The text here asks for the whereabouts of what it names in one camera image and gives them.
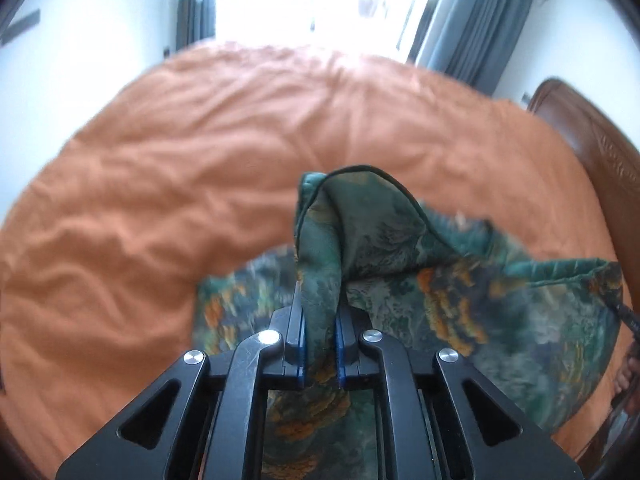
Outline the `person's right hand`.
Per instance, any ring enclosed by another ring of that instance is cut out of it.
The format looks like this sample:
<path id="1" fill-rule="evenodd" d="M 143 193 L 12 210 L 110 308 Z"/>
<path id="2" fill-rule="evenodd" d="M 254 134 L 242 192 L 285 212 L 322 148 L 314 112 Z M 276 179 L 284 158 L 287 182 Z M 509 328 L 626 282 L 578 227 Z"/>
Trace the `person's right hand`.
<path id="1" fill-rule="evenodd" d="M 625 400 L 625 412 L 629 416 L 639 413 L 640 364 L 638 356 L 627 356 L 614 379 L 614 400 Z"/>

